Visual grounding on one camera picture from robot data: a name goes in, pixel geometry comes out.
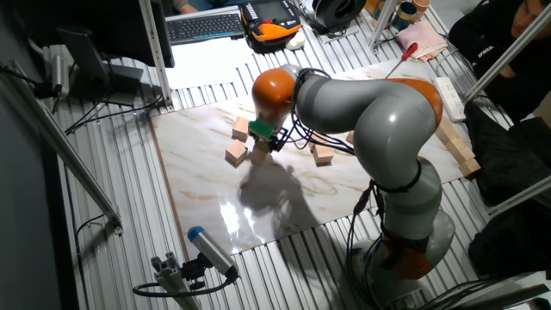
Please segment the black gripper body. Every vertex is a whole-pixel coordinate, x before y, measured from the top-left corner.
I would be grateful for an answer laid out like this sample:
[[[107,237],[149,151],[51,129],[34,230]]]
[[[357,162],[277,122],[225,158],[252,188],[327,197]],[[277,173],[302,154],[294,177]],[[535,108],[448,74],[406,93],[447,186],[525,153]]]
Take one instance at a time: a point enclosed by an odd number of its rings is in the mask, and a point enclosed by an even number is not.
[[[288,140],[288,130],[285,127],[274,131],[269,137],[269,149],[272,152],[279,152]]]

